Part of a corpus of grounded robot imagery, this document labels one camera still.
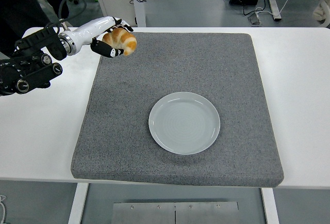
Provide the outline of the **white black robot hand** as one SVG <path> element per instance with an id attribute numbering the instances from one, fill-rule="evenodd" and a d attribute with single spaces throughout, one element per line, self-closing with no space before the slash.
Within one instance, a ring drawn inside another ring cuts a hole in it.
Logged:
<path id="1" fill-rule="evenodd" d="M 89 45 L 95 53 L 114 58 L 130 55 L 137 42 L 132 34 L 133 28 L 124 20 L 116 17 L 102 17 L 92 20 L 75 30 L 69 28 L 60 33 L 59 38 L 67 55 L 80 52 L 84 45 Z"/>

